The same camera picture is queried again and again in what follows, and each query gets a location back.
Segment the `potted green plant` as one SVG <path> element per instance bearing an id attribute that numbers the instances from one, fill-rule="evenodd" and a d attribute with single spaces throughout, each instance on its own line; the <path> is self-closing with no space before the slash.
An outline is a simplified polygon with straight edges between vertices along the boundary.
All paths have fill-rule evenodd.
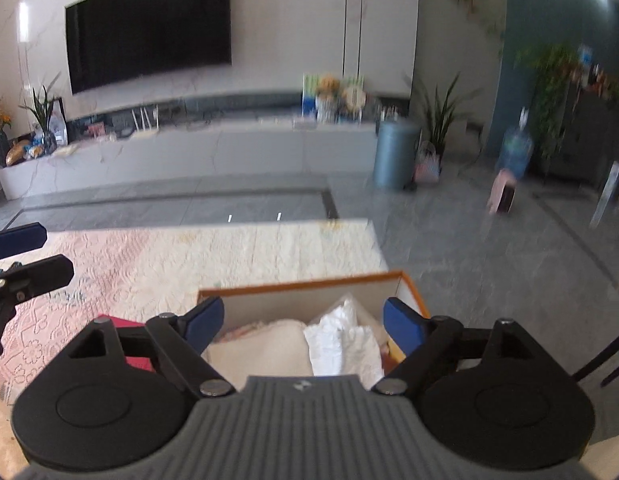
<path id="1" fill-rule="evenodd" d="M 451 126 L 472 117 L 472 113 L 464 110 L 462 106 L 483 94 L 482 88 L 458 93 L 459 79 L 460 74 L 457 73 L 445 89 L 435 86 L 432 92 L 428 90 L 419 73 L 415 73 L 410 80 L 409 113 L 423 127 L 439 162 L 443 162 Z"/>

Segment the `grey tv console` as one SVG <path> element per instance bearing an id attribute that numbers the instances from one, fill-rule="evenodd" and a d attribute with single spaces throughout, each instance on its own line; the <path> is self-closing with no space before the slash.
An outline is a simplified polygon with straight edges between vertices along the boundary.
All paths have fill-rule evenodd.
<path id="1" fill-rule="evenodd" d="M 9 200 L 19 200 L 176 179 L 369 172 L 376 149 L 372 124 L 220 120 L 141 138 L 78 142 L 68 154 L 0 169 L 0 184 Z"/>

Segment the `black television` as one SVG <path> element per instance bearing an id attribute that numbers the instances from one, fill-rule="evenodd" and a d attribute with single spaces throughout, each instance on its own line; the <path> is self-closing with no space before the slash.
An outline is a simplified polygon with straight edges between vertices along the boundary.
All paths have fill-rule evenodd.
<path id="1" fill-rule="evenodd" d="M 232 59 L 231 0 L 82 0 L 65 8 L 74 94 Z"/>

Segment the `white crumpled cloth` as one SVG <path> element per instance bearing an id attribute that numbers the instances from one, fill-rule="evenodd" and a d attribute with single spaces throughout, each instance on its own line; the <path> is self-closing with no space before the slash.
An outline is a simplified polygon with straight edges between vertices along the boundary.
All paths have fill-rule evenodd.
<path id="1" fill-rule="evenodd" d="M 366 389 L 384 376 L 389 334 L 352 294 L 342 296 L 303 334 L 315 376 L 356 376 Z"/>

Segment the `orange cardboard box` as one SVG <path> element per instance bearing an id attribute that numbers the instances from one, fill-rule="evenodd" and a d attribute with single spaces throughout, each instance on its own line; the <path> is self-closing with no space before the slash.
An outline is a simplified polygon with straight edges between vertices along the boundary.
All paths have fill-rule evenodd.
<path id="1" fill-rule="evenodd" d="M 345 295 L 352 295 L 377 321 L 382 320 L 385 301 L 396 297 L 424 318 L 430 315 L 413 280 L 403 271 L 354 275 L 350 278 L 235 288 L 201 289 L 198 301 L 218 297 L 224 317 L 218 335 L 248 324 L 295 320 L 308 324 L 321 318 Z"/>

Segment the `teddy bear decoration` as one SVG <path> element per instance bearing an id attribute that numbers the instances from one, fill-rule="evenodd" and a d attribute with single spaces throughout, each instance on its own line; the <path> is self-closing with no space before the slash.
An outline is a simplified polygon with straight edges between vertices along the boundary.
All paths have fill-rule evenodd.
<path id="1" fill-rule="evenodd" d="M 317 99 L 333 99 L 340 90 L 341 80 L 332 74 L 323 74 L 316 84 Z"/>

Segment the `cream folded towel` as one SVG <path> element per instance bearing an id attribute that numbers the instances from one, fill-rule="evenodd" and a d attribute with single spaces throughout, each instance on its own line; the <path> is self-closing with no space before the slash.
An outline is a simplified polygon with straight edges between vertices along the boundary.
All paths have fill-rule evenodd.
<path id="1" fill-rule="evenodd" d="M 250 377 L 313 376 L 305 328 L 295 320 L 245 325 L 212 342 L 202 358 L 238 391 Z"/>

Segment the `white wifi router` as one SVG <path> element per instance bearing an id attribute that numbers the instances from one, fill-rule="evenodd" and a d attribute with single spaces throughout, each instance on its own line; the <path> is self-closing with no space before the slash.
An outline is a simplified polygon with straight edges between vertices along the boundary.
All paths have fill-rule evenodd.
<path id="1" fill-rule="evenodd" d="M 160 131 L 158 106 L 152 108 L 152 113 L 149 113 L 148 107 L 140 107 L 138 110 L 132 110 L 131 116 L 134 121 L 134 133 L 132 135 L 135 138 L 155 136 Z"/>

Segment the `pink small heater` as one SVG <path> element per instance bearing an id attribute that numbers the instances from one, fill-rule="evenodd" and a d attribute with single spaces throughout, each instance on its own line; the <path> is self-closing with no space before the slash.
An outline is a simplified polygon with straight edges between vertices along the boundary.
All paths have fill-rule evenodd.
<path id="1" fill-rule="evenodd" d="M 508 169 L 501 169 L 493 182 L 487 201 L 488 214 L 507 214 L 515 200 L 517 179 Z"/>

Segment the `blue metal trash bin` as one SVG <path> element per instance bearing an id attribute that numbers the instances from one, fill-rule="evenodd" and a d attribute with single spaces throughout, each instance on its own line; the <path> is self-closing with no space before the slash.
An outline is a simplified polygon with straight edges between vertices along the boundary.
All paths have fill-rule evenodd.
<path id="1" fill-rule="evenodd" d="M 421 127 L 401 118 L 379 123 L 373 182 L 377 188 L 402 191 L 413 183 Z"/>

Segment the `blue water jug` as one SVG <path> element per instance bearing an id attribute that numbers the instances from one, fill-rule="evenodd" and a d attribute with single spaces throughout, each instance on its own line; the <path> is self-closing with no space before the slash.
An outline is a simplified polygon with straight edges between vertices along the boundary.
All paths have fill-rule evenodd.
<path id="1" fill-rule="evenodd" d="M 517 181 L 524 177 L 534 151 L 533 138 L 526 129 L 529 113 L 523 107 L 518 123 L 506 130 L 496 162 L 497 171 L 508 170 Z"/>

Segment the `vase with green plant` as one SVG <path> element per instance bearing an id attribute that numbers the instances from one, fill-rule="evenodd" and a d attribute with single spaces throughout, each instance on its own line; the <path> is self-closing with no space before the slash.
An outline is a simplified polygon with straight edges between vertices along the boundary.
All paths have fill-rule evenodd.
<path id="1" fill-rule="evenodd" d="M 67 146 L 68 142 L 62 99 L 52 92 L 59 76 L 56 75 L 50 84 L 42 84 L 38 89 L 30 88 L 29 100 L 18 106 L 21 110 L 27 110 L 34 118 L 46 155 L 52 155 L 58 148 Z"/>

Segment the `lace tablecloth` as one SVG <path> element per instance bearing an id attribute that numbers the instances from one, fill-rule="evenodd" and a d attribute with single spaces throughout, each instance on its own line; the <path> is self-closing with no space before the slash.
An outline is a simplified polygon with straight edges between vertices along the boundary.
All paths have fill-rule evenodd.
<path id="1" fill-rule="evenodd" d="M 183 314 L 208 288 L 323 280 L 387 270 L 367 220 L 226 223 L 198 228 L 51 233 L 31 263 L 62 254 L 74 264 L 66 287 L 18 307 L 0 356 L 0 476 L 26 466 L 10 427 L 22 390 L 100 315 L 143 322 Z"/>

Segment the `red gift box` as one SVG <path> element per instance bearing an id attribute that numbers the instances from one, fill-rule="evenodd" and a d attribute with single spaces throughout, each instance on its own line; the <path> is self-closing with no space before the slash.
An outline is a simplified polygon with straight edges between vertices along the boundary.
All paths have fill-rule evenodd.
<path id="1" fill-rule="evenodd" d="M 119 331 L 119 339 L 125 354 L 126 363 L 129 366 L 154 372 L 154 367 L 150 358 L 149 346 L 138 336 L 140 330 L 144 329 L 144 324 L 136 321 L 126 320 L 126 318 L 116 318 L 116 316 L 105 316 L 111 320 L 116 330 Z"/>

